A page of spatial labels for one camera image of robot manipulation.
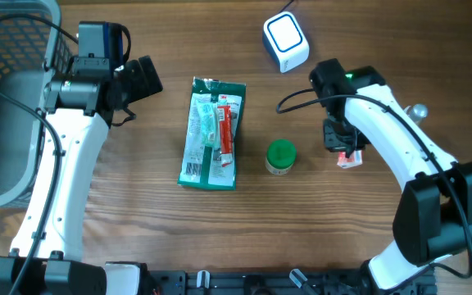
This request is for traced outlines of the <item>red white tube package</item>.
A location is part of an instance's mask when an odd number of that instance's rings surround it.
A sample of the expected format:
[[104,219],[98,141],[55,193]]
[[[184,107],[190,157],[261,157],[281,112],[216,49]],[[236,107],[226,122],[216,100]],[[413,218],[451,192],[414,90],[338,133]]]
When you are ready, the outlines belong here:
[[220,126],[220,162],[226,167],[234,161],[231,110],[228,105],[219,105],[217,111]]

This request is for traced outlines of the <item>yellow oil bottle silver cap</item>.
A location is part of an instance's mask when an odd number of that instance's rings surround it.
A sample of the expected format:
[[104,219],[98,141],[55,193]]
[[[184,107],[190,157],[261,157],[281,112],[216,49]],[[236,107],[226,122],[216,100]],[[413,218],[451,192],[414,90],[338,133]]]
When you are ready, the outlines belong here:
[[404,112],[409,116],[409,118],[416,124],[425,120],[429,114],[428,108],[424,104],[415,104],[414,106],[407,106],[404,109]]

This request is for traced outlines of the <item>green 3M gloves package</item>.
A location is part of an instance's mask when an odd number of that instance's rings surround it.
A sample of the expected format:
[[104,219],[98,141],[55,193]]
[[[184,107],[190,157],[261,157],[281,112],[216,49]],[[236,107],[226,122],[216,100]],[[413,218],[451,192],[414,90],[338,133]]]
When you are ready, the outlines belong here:
[[[207,190],[235,189],[234,140],[238,135],[238,127],[242,121],[245,97],[245,84],[198,77],[193,79],[184,156],[178,184]],[[219,105],[230,106],[234,161],[226,167],[223,167],[220,162],[220,147],[213,149],[202,144],[197,101],[213,102],[217,104],[217,107]]]

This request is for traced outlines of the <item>Knorr jar green lid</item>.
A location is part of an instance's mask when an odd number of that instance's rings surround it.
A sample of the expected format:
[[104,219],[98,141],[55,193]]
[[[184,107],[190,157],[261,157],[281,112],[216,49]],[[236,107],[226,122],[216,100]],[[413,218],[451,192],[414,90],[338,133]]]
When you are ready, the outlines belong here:
[[287,139],[272,142],[266,152],[265,167],[273,175],[285,175],[293,167],[297,157],[297,149]]

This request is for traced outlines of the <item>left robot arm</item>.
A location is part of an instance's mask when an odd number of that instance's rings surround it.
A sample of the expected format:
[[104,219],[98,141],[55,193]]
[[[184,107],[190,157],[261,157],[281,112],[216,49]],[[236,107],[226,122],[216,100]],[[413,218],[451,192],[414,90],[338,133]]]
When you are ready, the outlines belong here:
[[128,29],[83,21],[78,54],[45,84],[34,116],[43,151],[26,217],[6,256],[0,294],[140,294],[152,289],[144,264],[86,264],[84,211],[98,154],[115,111],[162,90],[150,57],[131,60]]

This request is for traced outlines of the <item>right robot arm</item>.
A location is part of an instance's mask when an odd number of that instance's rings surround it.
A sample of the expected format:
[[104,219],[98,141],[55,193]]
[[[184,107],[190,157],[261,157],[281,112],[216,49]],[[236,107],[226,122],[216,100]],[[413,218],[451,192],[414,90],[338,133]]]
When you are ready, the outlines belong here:
[[321,61],[309,80],[328,115],[325,147],[350,158],[371,145],[402,190],[393,241],[363,264],[359,290],[397,292],[450,256],[472,255],[472,161],[435,144],[371,66],[345,71],[336,59]]

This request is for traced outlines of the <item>pink Kleenex tissue pack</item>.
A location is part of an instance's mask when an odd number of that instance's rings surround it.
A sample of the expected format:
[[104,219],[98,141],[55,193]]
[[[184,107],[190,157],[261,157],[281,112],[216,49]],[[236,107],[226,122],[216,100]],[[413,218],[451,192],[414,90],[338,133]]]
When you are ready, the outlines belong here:
[[349,157],[345,152],[339,152],[337,165],[343,169],[360,166],[363,164],[362,156],[362,150],[354,151]]

